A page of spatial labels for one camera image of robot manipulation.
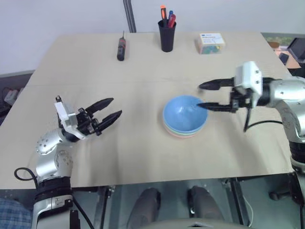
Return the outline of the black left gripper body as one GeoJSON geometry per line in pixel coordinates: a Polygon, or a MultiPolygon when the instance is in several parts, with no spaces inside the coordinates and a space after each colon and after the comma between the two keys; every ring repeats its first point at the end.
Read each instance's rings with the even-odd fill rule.
{"type": "Polygon", "coordinates": [[[79,113],[76,115],[78,121],[77,129],[83,135],[101,135],[101,131],[98,130],[99,121],[94,118],[94,113],[97,111],[96,108],[79,108],[79,113]]]}

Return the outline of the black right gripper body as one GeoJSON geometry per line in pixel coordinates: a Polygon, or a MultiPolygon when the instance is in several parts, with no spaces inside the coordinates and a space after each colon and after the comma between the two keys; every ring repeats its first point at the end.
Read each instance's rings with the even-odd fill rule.
{"type": "Polygon", "coordinates": [[[230,107],[231,113],[236,113],[239,108],[252,109],[252,95],[251,89],[246,89],[244,93],[239,92],[236,88],[232,88],[230,92],[230,107]]]}

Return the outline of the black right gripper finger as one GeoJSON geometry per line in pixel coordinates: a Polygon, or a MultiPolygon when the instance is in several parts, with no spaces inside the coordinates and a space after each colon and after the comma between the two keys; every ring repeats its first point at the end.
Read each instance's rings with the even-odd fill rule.
{"type": "Polygon", "coordinates": [[[222,105],[219,103],[199,103],[198,107],[204,108],[214,112],[231,112],[232,108],[230,105],[222,105]]]}
{"type": "Polygon", "coordinates": [[[204,82],[200,84],[198,87],[202,90],[213,90],[218,91],[221,87],[233,87],[234,86],[234,78],[227,79],[214,79],[211,81],[204,82]]]}

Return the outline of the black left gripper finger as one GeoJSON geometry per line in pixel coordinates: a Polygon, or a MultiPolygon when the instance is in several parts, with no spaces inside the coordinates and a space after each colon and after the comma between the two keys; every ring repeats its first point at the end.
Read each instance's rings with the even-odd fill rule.
{"type": "Polygon", "coordinates": [[[96,135],[99,136],[102,134],[102,131],[111,126],[122,114],[122,110],[112,113],[105,117],[101,123],[97,125],[96,135]]]}
{"type": "Polygon", "coordinates": [[[113,100],[114,100],[114,98],[106,98],[106,99],[99,100],[99,101],[95,102],[94,104],[90,105],[89,107],[87,107],[85,109],[85,111],[88,114],[94,114],[95,112],[106,108],[113,100]]]}

